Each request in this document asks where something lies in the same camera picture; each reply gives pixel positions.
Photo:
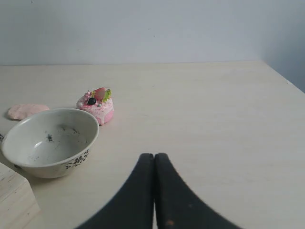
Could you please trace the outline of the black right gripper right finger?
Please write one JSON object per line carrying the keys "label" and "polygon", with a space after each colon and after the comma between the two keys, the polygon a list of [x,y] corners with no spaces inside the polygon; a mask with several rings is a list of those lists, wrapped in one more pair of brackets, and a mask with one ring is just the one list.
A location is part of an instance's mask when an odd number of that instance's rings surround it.
{"label": "black right gripper right finger", "polygon": [[154,202],[159,229],[238,229],[206,205],[183,181],[165,153],[154,157]]}

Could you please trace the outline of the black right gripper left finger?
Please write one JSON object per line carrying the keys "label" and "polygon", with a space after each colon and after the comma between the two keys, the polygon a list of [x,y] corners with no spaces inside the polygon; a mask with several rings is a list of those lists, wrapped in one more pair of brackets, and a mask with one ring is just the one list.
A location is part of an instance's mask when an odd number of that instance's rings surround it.
{"label": "black right gripper left finger", "polygon": [[80,229],[151,229],[153,227],[154,157],[143,153],[112,199]]}

